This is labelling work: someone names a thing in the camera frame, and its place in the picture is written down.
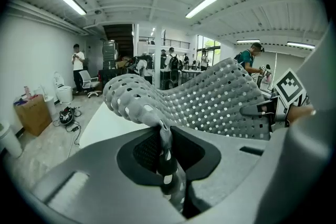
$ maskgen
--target bottle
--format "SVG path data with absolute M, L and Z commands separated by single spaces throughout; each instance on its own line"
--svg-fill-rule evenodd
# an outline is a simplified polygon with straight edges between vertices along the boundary
M 32 98 L 32 95 L 30 94 L 30 90 L 29 90 L 28 86 L 25 86 L 25 93 L 27 95 L 27 99 L 31 99 Z

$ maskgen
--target teal shirt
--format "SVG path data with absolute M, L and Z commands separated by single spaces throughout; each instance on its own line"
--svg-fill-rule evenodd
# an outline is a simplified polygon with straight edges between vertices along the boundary
M 244 68 L 245 68 L 245 63 L 246 62 L 249 62 L 250 67 L 252 67 L 253 61 L 254 61 L 254 57 L 252 56 L 252 54 L 248 50 L 243 51 L 238 58 L 238 63 L 241 64 L 242 67 L 244 67 Z

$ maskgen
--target man in white shirt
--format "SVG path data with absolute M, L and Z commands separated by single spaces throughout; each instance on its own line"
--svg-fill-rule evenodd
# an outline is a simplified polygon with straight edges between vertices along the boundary
M 166 66 L 166 71 L 172 71 L 171 68 L 169 67 L 170 60 L 175 57 L 176 54 L 174 53 L 174 48 L 171 47 L 169 48 L 169 54 L 167 55 L 167 58 L 164 62 L 164 65 Z
M 77 91 L 79 93 L 82 90 L 81 86 L 81 76 L 79 74 L 80 71 L 83 70 L 83 62 L 84 62 L 84 53 L 79 51 L 79 45 L 74 45 L 74 54 L 72 55 L 72 64 L 73 64 L 73 75 L 74 81 L 76 84 Z
M 208 68 L 209 58 L 206 55 L 206 52 L 203 52 L 201 57 L 201 71 L 205 71 Z

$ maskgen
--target chair base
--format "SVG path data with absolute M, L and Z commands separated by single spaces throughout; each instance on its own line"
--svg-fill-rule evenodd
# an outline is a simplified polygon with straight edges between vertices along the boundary
M 91 91 L 91 92 L 88 92 L 87 95 L 88 95 L 88 98 L 90 98 L 91 95 L 95 94 L 96 96 L 99 96 L 100 93 L 101 91 Z

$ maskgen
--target staircase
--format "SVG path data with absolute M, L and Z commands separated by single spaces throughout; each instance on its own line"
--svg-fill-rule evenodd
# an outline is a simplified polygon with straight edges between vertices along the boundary
M 106 25 L 104 30 L 108 40 L 118 44 L 119 56 L 133 57 L 132 25 Z

